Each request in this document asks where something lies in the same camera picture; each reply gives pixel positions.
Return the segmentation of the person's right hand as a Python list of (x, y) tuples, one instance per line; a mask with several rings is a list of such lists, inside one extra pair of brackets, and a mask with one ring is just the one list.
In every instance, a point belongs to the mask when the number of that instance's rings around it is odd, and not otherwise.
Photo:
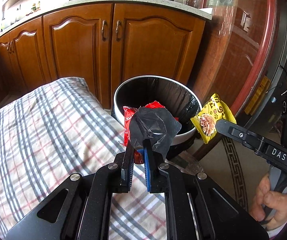
[(270, 190), (268, 174), (261, 179), (249, 212), (258, 222), (265, 220), (265, 211), (262, 205), (276, 210), (274, 217), (265, 225), (267, 230), (274, 230), (287, 222), (287, 194)]

